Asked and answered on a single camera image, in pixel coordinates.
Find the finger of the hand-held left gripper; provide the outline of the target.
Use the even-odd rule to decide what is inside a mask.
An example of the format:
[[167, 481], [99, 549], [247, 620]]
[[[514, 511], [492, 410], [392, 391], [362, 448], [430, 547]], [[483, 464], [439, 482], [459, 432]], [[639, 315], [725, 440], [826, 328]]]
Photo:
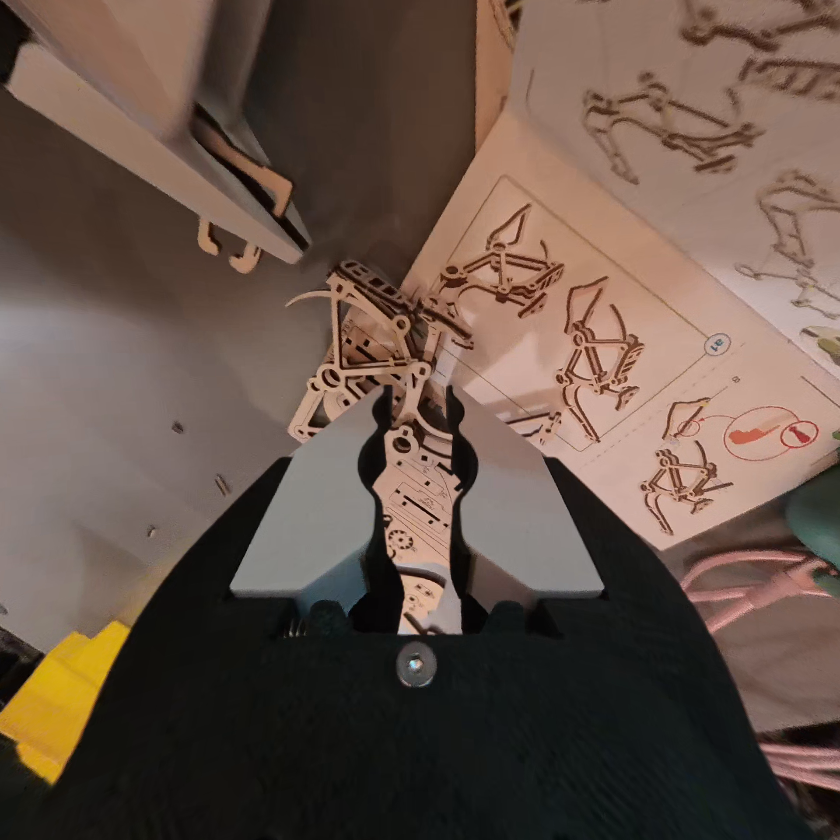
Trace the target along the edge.
[[6, 1], [5, 88], [165, 195], [288, 264], [292, 245], [196, 142], [191, 120], [222, 1]]
[[262, 150], [245, 99], [271, 1], [217, 2], [196, 94], [196, 141], [267, 211], [292, 245], [310, 237], [291, 201], [292, 184]]

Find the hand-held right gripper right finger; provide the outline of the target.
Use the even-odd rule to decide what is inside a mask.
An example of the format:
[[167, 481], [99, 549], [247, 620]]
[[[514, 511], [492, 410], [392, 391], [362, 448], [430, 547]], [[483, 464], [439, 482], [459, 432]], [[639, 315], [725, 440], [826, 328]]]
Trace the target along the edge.
[[590, 601], [604, 582], [545, 458], [463, 388], [446, 389], [457, 479], [449, 567], [460, 634], [503, 602], [526, 616], [548, 601]]

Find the teal rounded device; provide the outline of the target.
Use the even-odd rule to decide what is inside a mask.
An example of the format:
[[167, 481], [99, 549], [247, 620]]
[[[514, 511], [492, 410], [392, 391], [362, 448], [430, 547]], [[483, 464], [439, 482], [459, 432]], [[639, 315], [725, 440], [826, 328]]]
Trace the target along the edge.
[[802, 546], [839, 570], [839, 458], [791, 492], [784, 517]]

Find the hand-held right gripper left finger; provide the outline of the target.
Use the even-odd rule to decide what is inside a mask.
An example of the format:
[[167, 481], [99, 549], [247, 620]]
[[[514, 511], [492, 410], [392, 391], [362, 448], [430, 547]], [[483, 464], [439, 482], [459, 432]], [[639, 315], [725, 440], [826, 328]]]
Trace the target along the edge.
[[237, 597], [338, 603], [362, 632], [395, 632], [403, 583], [375, 483], [386, 468], [392, 388], [379, 385], [291, 457], [233, 580]]

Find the white instruction booklet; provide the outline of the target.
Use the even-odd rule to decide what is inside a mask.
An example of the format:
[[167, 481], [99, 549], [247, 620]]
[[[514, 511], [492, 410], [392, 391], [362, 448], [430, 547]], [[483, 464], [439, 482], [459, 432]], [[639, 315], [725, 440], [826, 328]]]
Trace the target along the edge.
[[837, 460], [838, 2], [525, 2], [404, 289], [458, 385], [658, 549]]

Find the wooden parts sheet with slots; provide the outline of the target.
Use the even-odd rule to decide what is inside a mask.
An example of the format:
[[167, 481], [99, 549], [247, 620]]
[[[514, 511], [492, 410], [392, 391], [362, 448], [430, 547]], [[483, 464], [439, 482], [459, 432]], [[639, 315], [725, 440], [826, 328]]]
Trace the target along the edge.
[[[445, 427], [429, 383], [427, 391], [422, 413]], [[457, 479], [451, 456], [441, 459], [421, 449], [407, 427], [385, 434], [385, 455], [374, 490], [383, 507], [385, 546], [404, 589], [399, 632], [454, 633], [459, 618], [449, 543]]]

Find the wooden hook piece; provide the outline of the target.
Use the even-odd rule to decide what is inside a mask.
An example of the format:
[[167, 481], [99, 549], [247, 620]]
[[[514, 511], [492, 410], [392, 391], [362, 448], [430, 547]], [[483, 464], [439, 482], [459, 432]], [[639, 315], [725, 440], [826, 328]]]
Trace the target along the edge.
[[[284, 175], [240, 150], [201, 109], [192, 117], [191, 132], [205, 152], [247, 187], [254, 197], [267, 199], [270, 216], [277, 222], [285, 218], [292, 183]], [[196, 241], [205, 253], [214, 257], [219, 255], [220, 244], [215, 237], [214, 224], [205, 217], [198, 218]], [[262, 253], [262, 248], [246, 242], [242, 253], [231, 255], [228, 264], [239, 274], [245, 275], [257, 267]]]

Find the wooden model frame assembly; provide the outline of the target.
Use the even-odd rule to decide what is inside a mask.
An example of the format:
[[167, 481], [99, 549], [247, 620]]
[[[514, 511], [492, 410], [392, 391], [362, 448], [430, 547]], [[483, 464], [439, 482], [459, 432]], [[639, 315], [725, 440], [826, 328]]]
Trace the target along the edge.
[[288, 433], [306, 443], [380, 385], [392, 388], [392, 425], [407, 427], [418, 447], [449, 459], [452, 435], [433, 425], [421, 410], [435, 369], [435, 354], [444, 333], [471, 339], [454, 305], [440, 296], [417, 300], [357, 260], [334, 267], [327, 286], [300, 294], [288, 306], [305, 300], [329, 303], [331, 342], [323, 362], [306, 383]]

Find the yellow plastic bin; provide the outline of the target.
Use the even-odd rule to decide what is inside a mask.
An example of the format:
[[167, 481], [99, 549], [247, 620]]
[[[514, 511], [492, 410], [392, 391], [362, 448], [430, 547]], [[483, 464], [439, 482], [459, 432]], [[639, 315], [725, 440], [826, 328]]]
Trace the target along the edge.
[[130, 628], [114, 621], [94, 637], [70, 633], [40, 661], [1, 713], [1, 733], [48, 784], [67, 766]]

